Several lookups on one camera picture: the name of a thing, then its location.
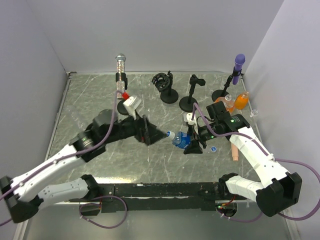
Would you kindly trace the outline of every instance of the black holder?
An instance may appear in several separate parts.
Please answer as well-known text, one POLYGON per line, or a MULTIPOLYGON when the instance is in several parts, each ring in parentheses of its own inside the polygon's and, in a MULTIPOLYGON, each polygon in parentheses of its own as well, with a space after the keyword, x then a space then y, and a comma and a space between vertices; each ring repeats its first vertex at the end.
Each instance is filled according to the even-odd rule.
POLYGON ((174 76, 170 71, 167 74, 160 72, 152 78, 152 83, 159 91, 160 99, 166 104, 173 104, 178 101, 179 94, 176 90, 172 89, 174 76))
POLYGON ((191 85, 189 96, 184 96, 179 102, 179 107, 181 108, 181 110, 187 113, 191 113, 194 107, 194 103, 198 103, 197 100, 192 97, 195 92, 196 84, 204 86, 206 85, 206 81, 204 79, 197 78, 197 76, 193 74, 190 77, 189 84, 191 85))
MULTIPOLYGON (((115 74, 115 82, 118 82, 120 80, 120 74, 121 74, 121 80, 124 81, 124 89, 127 90, 128 89, 128 78, 124 72, 121 72, 121 73, 117 72, 115 74)), ((125 102, 125 100, 122 99, 118 103, 118 105, 116 106, 116 109, 118 110, 118 113, 120 113, 121 115, 128 116, 129 113, 124 106, 124 102, 125 102)))
POLYGON ((232 79, 234 77, 241 75, 241 71, 242 71, 242 69, 240 71, 236 71, 235 68, 233 68, 233 73, 227 78, 226 83, 224 84, 224 89, 223 90, 218 89, 212 93, 212 95, 211 95, 212 101, 215 102, 218 98, 225 97, 229 94, 227 92, 227 88, 230 87, 230 83, 232 82, 232 79))

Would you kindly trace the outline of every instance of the white wall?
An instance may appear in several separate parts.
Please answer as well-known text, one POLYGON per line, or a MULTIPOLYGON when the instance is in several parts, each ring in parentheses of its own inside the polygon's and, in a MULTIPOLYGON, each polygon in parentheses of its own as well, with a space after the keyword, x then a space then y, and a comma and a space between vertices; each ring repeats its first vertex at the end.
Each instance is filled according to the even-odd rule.
MULTIPOLYGON (((320 172, 320 1, 285 0, 254 55, 244 78, 260 111, 265 145, 278 158, 312 165, 320 172)), ((300 166, 285 165, 302 176, 295 217, 317 204, 319 182, 300 166)), ((303 240, 319 239, 320 212, 297 222, 303 240)))
POLYGON ((230 72, 247 64, 283 0, 27 0, 67 71, 230 72))
MULTIPOLYGON (((0 5, 0 177, 15 177, 44 160, 67 75, 26 1, 0 5)), ((0 239, 15 229, 0 227, 0 239)))

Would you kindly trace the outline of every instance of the gray marble table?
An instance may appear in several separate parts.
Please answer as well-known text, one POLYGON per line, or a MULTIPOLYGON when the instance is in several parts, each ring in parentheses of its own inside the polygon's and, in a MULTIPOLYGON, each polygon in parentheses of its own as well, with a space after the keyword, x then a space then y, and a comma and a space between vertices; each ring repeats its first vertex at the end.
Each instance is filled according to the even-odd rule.
MULTIPOLYGON (((142 98, 138 112, 149 117, 151 123, 162 131, 187 131, 182 125, 183 111, 179 108, 179 100, 189 93, 191 74, 173 72, 172 88, 179 93, 179 100, 174 104, 162 103, 159 92, 151 83, 150 74, 129 74, 128 93, 142 98)), ((197 99, 202 111, 207 114, 206 106, 212 104, 211 94, 222 89, 229 74, 227 73, 196 73, 205 79, 205 86, 196 86, 194 98, 197 99)), ((80 130, 67 114, 67 106, 74 106, 84 121, 90 123, 103 109, 113 106, 116 88, 114 74, 72 74, 70 84, 63 103, 57 129, 49 155, 57 153, 80 130)), ((244 91, 243 85, 231 85, 228 92, 236 97, 244 91)), ((241 113, 248 121, 250 108, 247 105, 241 113)), ((203 154, 184 155, 183 150, 163 139, 151 146, 137 142, 133 137, 110 143, 106 152, 63 175, 55 184, 73 181, 84 174, 93 175, 99 183, 183 183, 183 182, 215 182, 222 175, 238 173, 250 180, 259 180, 248 161, 239 152, 239 161, 233 161, 231 145, 225 138, 214 138, 207 142, 208 148, 203 154)))

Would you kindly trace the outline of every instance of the purple tube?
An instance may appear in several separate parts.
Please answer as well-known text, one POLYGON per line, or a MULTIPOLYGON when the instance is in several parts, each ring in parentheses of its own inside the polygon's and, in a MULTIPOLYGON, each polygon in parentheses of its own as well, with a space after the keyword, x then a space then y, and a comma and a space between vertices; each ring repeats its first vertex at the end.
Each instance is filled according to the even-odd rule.
MULTIPOLYGON (((234 70, 235 71, 240 71, 242 69, 242 65, 245 63, 246 57, 244 54, 240 53, 235 57, 234 60, 234 70)), ((238 83, 239 76, 235 76, 232 79, 233 85, 236 85, 238 83)))

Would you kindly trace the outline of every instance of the orange bottle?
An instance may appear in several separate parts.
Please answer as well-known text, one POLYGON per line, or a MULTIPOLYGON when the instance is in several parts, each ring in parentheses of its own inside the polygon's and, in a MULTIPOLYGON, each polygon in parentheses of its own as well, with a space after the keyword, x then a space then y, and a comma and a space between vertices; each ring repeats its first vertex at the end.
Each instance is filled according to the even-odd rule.
POLYGON ((245 108, 248 102, 249 102, 249 92, 244 91, 236 98, 234 102, 234 107, 236 109, 242 110, 245 108))
POLYGON ((232 97, 230 94, 226 95, 226 96, 221 96, 218 97, 214 103, 217 102, 223 102, 225 109, 229 112, 232 113, 235 110, 235 101, 232 100, 232 97))

